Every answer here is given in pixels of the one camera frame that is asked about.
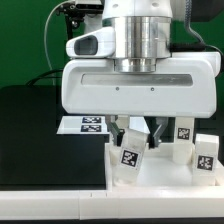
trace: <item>black cable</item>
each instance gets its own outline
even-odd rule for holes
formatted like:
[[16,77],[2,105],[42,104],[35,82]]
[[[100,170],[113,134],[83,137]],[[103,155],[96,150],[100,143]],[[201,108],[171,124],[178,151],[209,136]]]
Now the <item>black cable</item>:
[[32,82],[28,83],[27,86],[33,86],[37,81],[41,79],[61,79],[62,77],[59,76],[52,76],[52,77],[39,77],[32,80]]
[[55,73],[59,73],[59,72],[63,72],[63,69],[62,68],[60,68],[60,69],[54,69],[54,70],[50,70],[50,71],[48,71],[48,72],[45,72],[45,73],[43,73],[43,74],[41,74],[41,75],[38,75],[36,78],[34,78],[34,79],[31,79],[30,81],[28,81],[27,83],[26,83],[26,85],[27,86],[32,86],[32,85],[34,85],[38,80],[40,80],[40,79],[42,79],[42,78],[44,78],[44,77],[46,77],[46,76],[48,76],[48,75],[51,75],[51,74],[55,74]]

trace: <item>white cube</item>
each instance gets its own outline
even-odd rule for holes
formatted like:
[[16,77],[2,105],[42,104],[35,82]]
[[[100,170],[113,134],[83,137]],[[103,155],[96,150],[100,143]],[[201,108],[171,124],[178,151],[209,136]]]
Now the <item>white cube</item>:
[[192,142],[194,118],[177,117],[175,122],[174,142]]
[[188,165],[192,162],[192,143],[173,144],[173,162],[179,165]]

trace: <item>green backdrop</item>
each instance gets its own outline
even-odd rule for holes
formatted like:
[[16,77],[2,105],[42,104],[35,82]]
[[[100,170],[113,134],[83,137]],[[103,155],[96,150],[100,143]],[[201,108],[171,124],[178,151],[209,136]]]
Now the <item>green backdrop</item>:
[[[44,25],[62,0],[0,0],[0,87],[24,84],[48,70],[43,45]],[[208,23],[193,23],[208,44],[224,50],[224,13]],[[49,53],[54,68],[65,64],[64,17],[53,16],[49,26]],[[183,24],[172,25],[173,42],[194,41]],[[224,78],[217,78],[218,102],[224,106]]]

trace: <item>white plastic housing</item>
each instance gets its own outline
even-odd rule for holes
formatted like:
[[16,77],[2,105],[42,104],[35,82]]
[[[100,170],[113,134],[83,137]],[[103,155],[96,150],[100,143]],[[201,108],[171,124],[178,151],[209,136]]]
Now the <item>white plastic housing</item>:
[[[177,53],[158,60],[156,72],[143,75],[116,73],[109,59],[73,60],[64,69],[62,104],[78,114],[208,118],[216,111],[220,60],[216,52]],[[152,75],[157,82],[160,74],[164,83],[150,84]],[[188,74],[192,84],[172,84],[178,78],[166,81],[167,74]]]
[[170,0],[106,0],[103,19],[129,16],[172,18]]
[[[74,50],[76,41],[88,36],[95,36],[98,41],[98,50],[95,55],[77,55]],[[67,42],[66,52],[71,58],[103,58],[112,55],[115,51],[115,30],[113,27],[104,27],[100,30],[71,39]]]

